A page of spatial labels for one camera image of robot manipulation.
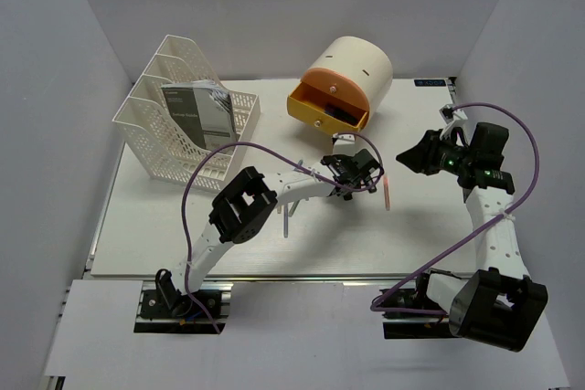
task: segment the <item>black label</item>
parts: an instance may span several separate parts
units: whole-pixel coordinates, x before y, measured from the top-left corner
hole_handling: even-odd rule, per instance
[[[417,87],[447,87],[444,79],[415,79],[414,85]]]

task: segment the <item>white tabletop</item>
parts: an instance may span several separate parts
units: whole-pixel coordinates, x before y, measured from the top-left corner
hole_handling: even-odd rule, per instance
[[[331,153],[330,138],[286,113],[286,97],[297,79],[226,81],[233,90],[257,93],[261,117],[253,142],[271,147],[292,160],[314,163]],[[392,209],[377,193],[301,202],[282,236],[282,215],[274,212],[262,231],[234,247],[211,271],[221,276],[346,275],[409,273],[472,230],[461,188],[454,175],[414,174],[395,161],[428,129],[444,126],[439,108],[451,101],[447,88],[416,88],[412,79],[395,79],[363,133],[381,151],[390,181]],[[288,165],[249,149],[243,166],[263,174]],[[173,268],[186,254],[181,227],[183,188],[152,180],[125,148],[101,230],[91,274],[151,277]],[[187,214],[191,235],[198,237],[211,210],[213,195],[192,192]],[[473,244],[438,266],[457,272],[475,271]]]
[[[384,340],[375,286],[238,283],[226,327],[133,333],[141,281],[76,280],[45,375],[80,388],[547,389],[568,384],[546,317],[524,350],[463,339]]]

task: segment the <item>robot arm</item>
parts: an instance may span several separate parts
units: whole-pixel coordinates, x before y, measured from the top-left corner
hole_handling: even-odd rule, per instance
[[[458,145],[452,130],[460,130],[465,118],[457,113],[461,112],[442,109],[447,128],[427,131],[418,145],[397,160],[416,173],[457,175],[473,229],[494,216],[504,214],[505,218],[474,239],[477,271],[471,279],[431,269],[417,279],[409,307],[444,310],[453,336],[518,352],[544,310],[548,294],[544,285],[531,280],[520,256],[513,218],[505,213],[515,191],[512,176],[500,171],[508,131],[480,122],[469,145],[464,137],[463,145]],[[404,301],[405,295],[390,296],[390,306],[399,303],[398,298]]]
[[[321,174],[331,179],[334,178],[333,173],[321,163],[314,164],[310,167],[310,169],[315,170],[316,174]],[[254,211],[255,214],[261,212],[261,216],[265,215],[268,209],[272,211],[275,206],[282,206],[315,196],[329,196],[335,190],[335,187],[329,183],[325,183],[321,180],[312,178],[310,175],[298,173],[295,171],[262,176],[261,174],[258,174],[255,169],[246,168],[234,179],[234,182],[232,182],[232,184],[227,187],[228,192],[230,187],[235,188],[236,186],[242,187],[243,192],[250,191],[249,188],[246,188],[246,184],[244,183],[244,178],[242,178],[242,176],[245,176],[246,179],[249,179],[246,183],[247,185],[254,184],[254,181],[257,179],[263,180],[263,184],[267,190],[262,190],[262,192],[254,195],[253,198],[257,199],[253,200],[251,204],[252,206],[254,203],[257,203],[257,207],[265,207],[265,210],[263,211],[259,211],[258,209]],[[258,222],[252,222],[249,227],[240,231],[237,236],[228,236],[224,234],[222,239],[222,235],[219,230],[226,229],[226,227],[229,227],[230,222],[235,221],[235,218],[231,218],[230,221],[228,216],[232,213],[232,211],[235,213],[235,211],[238,210],[237,206],[242,206],[240,200],[236,199],[240,198],[241,195],[233,195],[229,199],[226,198],[226,195],[228,194],[224,190],[214,200],[214,209],[209,216],[210,221],[213,222],[206,223],[203,233],[193,245],[193,254],[189,273],[190,291],[199,290],[206,275],[216,266],[216,264],[228,252],[228,250],[230,250],[233,246],[246,242],[247,240],[256,236],[264,224],[264,221],[268,218],[268,216],[266,216],[261,224]],[[222,208],[226,208],[228,210],[227,215],[221,211]],[[245,216],[247,212],[247,207],[241,208],[239,210],[239,218],[242,218],[242,214]],[[187,261],[186,258],[184,258],[176,267],[176,269],[173,270],[173,273],[176,273],[177,278],[179,279],[177,282],[177,287],[182,294],[186,294],[184,282],[186,264]]]
[[[209,222],[199,239],[194,243],[191,261],[184,258],[173,270],[176,288],[166,288],[180,295],[186,294],[185,273],[189,264],[190,291],[201,288],[206,275],[234,245],[255,237],[275,206],[293,203],[316,196],[342,196],[351,199],[351,192],[324,182],[323,176],[350,188],[361,188],[372,182],[373,173],[380,164],[368,150],[355,152],[355,136],[335,135],[333,154],[309,166],[311,175],[290,171],[286,173],[259,174],[251,166],[243,169],[213,200]],[[170,273],[163,278],[170,284]],[[169,308],[181,300],[173,294],[166,300]]]

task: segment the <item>purple cable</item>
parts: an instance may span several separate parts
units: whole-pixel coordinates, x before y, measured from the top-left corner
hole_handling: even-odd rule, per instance
[[[366,143],[372,148],[372,150],[374,150],[374,153],[378,157],[378,162],[380,163],[380,173],[379,173],[379,175],[376,177],[376,179],[370,185],[365,186],[365,187],[362,187],[360,189],[355,189],[355,188],[350,187],[350,186],[345,186],[343,184],[339,184],[338,182],[335,182],[334,180],[330,180],[330,179],[328,179],[326,177],[323,177],[322,175],[313,174],[313,172],[310,169],[307,169],[307,168],[299,165],[298,163],[293,162],[292,160],[287,159],[283,155],[280,155],[280,154],[276,153],[275,151],[271,150],[270,148],[267,148],[265,146],[258,145],[257,143],[252,143],[252,142],[231,142],[231,143],[226,143],[225,145],[222,145],[219,148],[217,148],[216,150],[214,150],[211,153],[209,153],[201,161],[201,163],[199,163],[197,165],[197,168],[195,168],[195,171],[191,175],[191,178],[189,178],[189,181],[186,183],[185,192],[183,193],[183,199],[181,201],[181,219],[183,220],[183,230],[185,231],[186,249],[187,249],[187,252],[186,252],[186,261],[187,261],[187,263],[186,263],[186,268],[185,268],[185,292],[186,292],[186,295],[189,297],[189,299],[191,299],[205,313],[205,315],[207,316],[207,318],[209,319],[209,321],[211,322],[211,324],[213,324],[213,328],[216,330],[217,333],[221,333],[221,331],[219,330],[219,327],[216,324],[215,320],[213,320],[213,317],[211,316],[211,313],[205,307],[205,305],[203,303],[201,303],[201,301],[198,300],[193,295],[193,293],[189,290],[189,272],[190,272],[191,258],[193,257],[193,244],[191,243],[191,234],[189,233],[189,226],[188,226],[188,224],[186,222],[186,198],[187,198],[187,196],[189,194],[189,190],[191,189],[191,186],[193,185],[193,182],[195,182],[195,179],[196,179],[197,175],[199,174],[199,172],[201,171],[201,169],[203,169],[203,166],[205,166],[205,164],[209,161],[209,159],[211,159],[211,157],[213,157],[217,153],[219,153],[219,152],[221,152],[221,151],[223,151],[223,150],[225,150],[227,148],[231,148],[232,146],[249,146],[249,147],[252,147],[252,148],[257,148],[257,149],[259,149],[261,151],[264,151],[265,153],[268,153],[270,155],[273,155],[277,159],[281,159],[283,162],[286,162],[287,164],[289,164],[290,166],[292,166],[293,168],[297,169],[299,172],[301,172],[303,174],[313,175],[317,180],[321,180],[322,182],[329,183],[329,184],[331,184],[331,185],[333,185],[335,187],[338,187],[340,189],[344,189],[346,191],[350,191],[350,192],[365,192],[368,189],[374,187],[376,184],[378,184],[378,182],[382,178],[382,175],[384,174],[384,166],[383,166],[383,163],[382,163],[382,156],[380,155],[380,152],[378,151],[378,148],[376,148],[376,146],[374,145],[374,143],[372,143],[366,136],[364,136],[362,134],[359,134],[357,132],[339,132],[338,134],[339,135],[351,134],[353,136],[359,137],[359,138],[363,139],[364,141],[366,141]]]
[[[513,203],[510,207],[508,207],[505,210],[505,212],[507,214],[511,214],[516,209],[518,209],[528,199],[528,197],[530,196],[530,194],[532,194],[532,191],[534,190],[535,186],[537,185],[538,175],[540,173],[540,155],[538,153],[537,141],[536,141],[536,139],[534,138],[534,135],[528,129],[528,127],[527,127],[527,125],[525,123],[523,123],[518,117],[516,117],[510,111],[508,111],[506,109],[503,109],[502,107],[500,107],[498,105],[490,104],[488,102],[471,102],[469,104],[455,105],[454,107],[452,107],[452,109],[455,111],[455,110],[465,109],[467,107],[487,107],[487,108],[494,109],[494,110],[497,110],[497,111],[502,112],[506,116],[509,116],[514,121],[516,121],[518,123],[518,125],[520,125],[520,127],[522,127],[522,129],[524,130],[524,132],[528,136],[528,139],[530,140],[530,143],[532,144],[532,150],[534,152],[534,174],[532,176],[532,182],[530,182],[530,186],[528,187],[528,189],[526,190],[526,192],[524,192],[524,194],[518,199],[518,201],[516,201],[515,203]],[[446,258],[447,256],[451,255],[451,253],[453,253],[455,250],[463,247],[469,241],[471,241],[472,239],[474,239],[475,237],[477,237],[478,235],[480,235],[482,232],[484,232],[489,227],[493,226],[495,223],[497,223],[498,221],[502,220],[503,218],[504,218],[504,215],[502,215],[502,214],[495,216],[494,218],[490,219],[488,222],[484,223],[482,226],[480,226],[477,229],[475,229],[471,234],[469,234],[467,237],[463,238],[457,244],[455,244],[454,246],[452,246],[450,248],[447,248],[439,256],[433,258],[432,260],[430,260],[429,262],[427,262],[426,264],[424,264],[419,269],[417,269],[417,270],[413,271],[412,273],[410,273],[406,278],[404,278],[403,280],[401,280],[400,282],[398,282],[392,288],[390,288],[389,290],[387,290],[384,294],[381,294],[380,296],[377,296],[375,299],[373,299],[372,300],[372,305],[370,306],[370,310],[371,311],[374,311],[374,312],[377,311],[377,312],[406,312],[406,313],[413,313],[413,314],[445,314],[446,312],[444,312],[444,311],[417,310],[417,309],[414,309],[414,308],[380,308],[379,305],[386,298],[388,298],[389,296],[391,296],[392,294],[394,294],[396,291],[398,291],[399,288],[402,287],[404,284],[406,284],[407,282],[410,282],[411,280],[415,279],[417,276],[419,276],[420,274],[422,274],[427,269],[431,268],[433,265],[435,265],[441,259]]]

